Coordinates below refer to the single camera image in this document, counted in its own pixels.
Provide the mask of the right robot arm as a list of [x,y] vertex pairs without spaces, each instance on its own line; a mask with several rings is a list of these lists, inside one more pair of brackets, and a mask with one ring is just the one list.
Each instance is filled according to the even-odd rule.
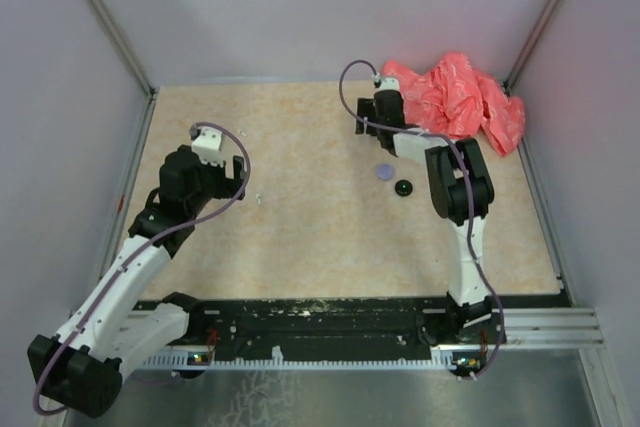
[[375,137],[383,150],[426,170],[433,208],[452,235],[453,261],[445,313],[424,326],[424,338],[431,345],[470,342],[492,319],[493,307],[482,249],[495,190],[478,142],[452,141],[406,123],[403,98],[389,89],[357,101],[355,133]]

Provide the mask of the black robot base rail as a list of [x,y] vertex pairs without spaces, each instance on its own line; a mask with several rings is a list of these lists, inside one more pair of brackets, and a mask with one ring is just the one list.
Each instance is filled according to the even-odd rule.
[[504,318],[487,298],[457,306],[448,297],[200,300],[164,297],[189,316],[175,347],[201,345],[212,361],[428,360],[443,345],[506,340]]

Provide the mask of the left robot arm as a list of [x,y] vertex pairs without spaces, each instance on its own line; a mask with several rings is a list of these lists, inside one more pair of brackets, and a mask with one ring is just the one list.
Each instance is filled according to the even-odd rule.
[[182,339],[194,344],[208,331],[201,313],[175,302],[162,302],[137,326],[123,323],[150,282],[173,260],[196,225],[207,221],[204,207],[224,200],[225,212],[243,198],[251,161],[243,151],[232,160],[233,175],[219,147],[182,145],[165,157],[159,184],[136,216],[111,267],[73,314],[51,337],[36,336],[27,355],[36,387],[32,407],[48,410],[42,397],[89,417],[103,415],[125,381],[153,354]]

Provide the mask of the purple charging case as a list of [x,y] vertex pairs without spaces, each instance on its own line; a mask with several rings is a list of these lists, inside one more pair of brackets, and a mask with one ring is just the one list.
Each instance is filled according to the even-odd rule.
[[375,173],[376,173],[376,177],[379,180],[383,182],[387,182],[394,177],[395,170],[392,165],[387,163],[381,163],[376,166]]

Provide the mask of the black round charging case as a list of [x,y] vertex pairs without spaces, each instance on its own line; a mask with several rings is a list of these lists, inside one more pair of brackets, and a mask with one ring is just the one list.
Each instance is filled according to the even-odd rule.
[[408,197],[413,193],[413,184],[406,179],[400,179],[394,184],[394,191],[399,197]]

